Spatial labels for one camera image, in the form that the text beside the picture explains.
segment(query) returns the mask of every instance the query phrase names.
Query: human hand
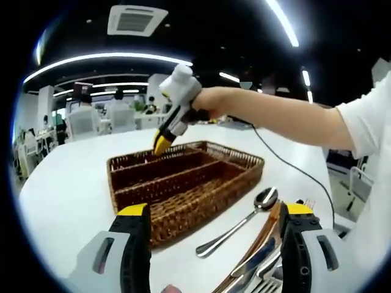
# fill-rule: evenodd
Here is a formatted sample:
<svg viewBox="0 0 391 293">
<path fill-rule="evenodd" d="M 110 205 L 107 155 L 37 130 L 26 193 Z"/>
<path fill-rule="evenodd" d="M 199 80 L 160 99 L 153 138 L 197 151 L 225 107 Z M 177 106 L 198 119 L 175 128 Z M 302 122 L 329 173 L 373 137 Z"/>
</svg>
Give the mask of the human hand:
<svg viewBox="0 0 391 293">
<path fill-rule="evenodd" d="M 227 95 L 229 87 L 209 87 L 202 89 L 193 101 L 195 110 L 207 110 L 211 119 L 217 119 L 228 111 Z"/>
<path fill-rule="evenodd" d="M 161 291 L 161 293 L 181 293 L 181 291 L 172 285 L 168 285 L 163 289 L 163 291 Z"/>
</svg>

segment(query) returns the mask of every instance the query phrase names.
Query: white tabletop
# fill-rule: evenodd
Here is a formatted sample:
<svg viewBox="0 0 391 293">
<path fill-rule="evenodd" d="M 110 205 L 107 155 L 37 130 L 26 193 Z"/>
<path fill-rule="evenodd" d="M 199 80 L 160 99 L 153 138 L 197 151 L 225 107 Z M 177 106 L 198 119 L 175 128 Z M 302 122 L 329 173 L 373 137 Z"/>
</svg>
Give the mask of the white tabletop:
<svg viewBox="0 0 391 293">
<path fill-rule="evenodd" d="M 259 133 L 277 154 L 311 174 L 331 193 L 321 148 L 295 143 L 264 129 Z M 155 129 L 147 129 L 60 145 L 32 172 L 20 193 L 21 212 L 39 254 L 55 275 L 67 277 L 80 249 L 98 232 L 107 231 L 115 218 L 106 173 L 107 159 L 151 149 L 154 134 Z M 279 161 L 252 129 L 196 125 L 189 127 L 175 143 L 197 140 L 209 140 L 263 157 L 262 179 L 218 218 L 169 248 L 153 252 L 152 293 L 161 292 L 168 284 L 184 293 L 211 292 L 253 243 L 268 213 L 257 214 L 207 259 L 197 258 L 195 248 L 248 215 L 254 196 L 267 187 L 276 186 L 284 201 L 314 199 L 314 212 L 321 225 L 332 227 L 332 210 L 324 190 Z"/>
</svg>

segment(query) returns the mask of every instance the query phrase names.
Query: silver spoon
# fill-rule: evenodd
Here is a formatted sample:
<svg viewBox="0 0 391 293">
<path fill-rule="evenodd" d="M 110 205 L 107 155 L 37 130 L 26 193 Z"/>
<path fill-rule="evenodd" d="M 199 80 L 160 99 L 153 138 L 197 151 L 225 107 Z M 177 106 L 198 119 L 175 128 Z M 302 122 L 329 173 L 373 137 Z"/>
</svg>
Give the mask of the silver spoon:
<svg viewBox="0 0 391 293">
<path fill-rule="evenodd" d="M 229 229 L 219 237 L 198 246 L 195 249 L 195 253 L 199 258 L 206 258 L 211 255 L 217 248 L 220 247 L 229 237 L 231 237 L 236 231 L 238 231 L 245 223 L 253 218 L 260 211 L 267 211 L 271 209 L 278 199 L 278 192 L 275 187 L 270 187 L 262 191 L 254 198 L 254 211 L 251 212 L 246 218 L 237 223 L 233 228 Z"/>
</svg>

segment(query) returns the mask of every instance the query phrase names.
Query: black cable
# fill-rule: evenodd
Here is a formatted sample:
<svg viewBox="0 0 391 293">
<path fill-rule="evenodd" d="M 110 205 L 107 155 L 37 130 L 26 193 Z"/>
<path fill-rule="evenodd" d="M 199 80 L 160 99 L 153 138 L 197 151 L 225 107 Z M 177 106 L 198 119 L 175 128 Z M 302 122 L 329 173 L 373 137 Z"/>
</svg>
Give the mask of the black cable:
<svg viewBox="0 0 391 293">
<path fill-rule="evenodd" d="M 331 205 L 331 209 L 332 209 L 332 227 L 334 229 L 335 227 L 335 215 L 334 215 L 334 205 L 332 204 L 332 200 L 331 200 L 331 197 L 329 195 L 329 192 L 327 191 L 327 189 L 325 188 L 325 186 L 323 184 L 321 184 L 317 179 L 315 179 L 314 177 L 312 177 L 311 175 L 309 175 L 308 173 L 306 173 L 305 171 L 301 170 L 300 168 L 297 168 L 296 166 L 292 165 L 291 163 L 287 162 L 286 160 L 282 159 L 278 154 L 276 154 L 275 151 L 272 150 L 272 148 L 263 140 L 263 138 L 259 135 L 257 129 L 254 127 L 254 125 L 251 125 L 252 128 L 254 129 L 256 135 L 259 137 L 259 139 L 263 142 L 263 144 L 266 145 L 266 147 L 269 149 L 269 151 L 271 151 L 273 153 L 273 155 L 275 155 L 276 157 L 278 157 L 282 162 L 286 163 L 287 165 L 291 166 L 292 168 L 296 169 L 297 171 L 301 172 L 302 174 L 308 176 L 309 178 L 311 178 L 312 180 L 314 180 L 314 182 L 318 183 L 320 185 L 320 187 L 323 188 L 324 192 L 326 193 L 329 201 L 330 201 L 330 205 Z"/>
</svg>

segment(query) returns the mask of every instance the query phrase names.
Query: woven cutlery tray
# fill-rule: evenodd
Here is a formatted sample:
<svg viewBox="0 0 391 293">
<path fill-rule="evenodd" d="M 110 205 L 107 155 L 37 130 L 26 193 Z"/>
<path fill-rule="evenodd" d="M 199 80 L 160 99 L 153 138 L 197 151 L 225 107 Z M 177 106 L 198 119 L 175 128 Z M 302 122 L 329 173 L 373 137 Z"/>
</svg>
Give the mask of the woven cutlery tray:
<svg viewBox="0 0 391 293">
<path fill-rule="evenodd" d="M 108 178 L 115 213 L 139 203 L 151 210 L 151 245 L 201 225 L 218 215 L 260 180 L 260 157 L 211 142 L 112 157 Z"/>
</svg>

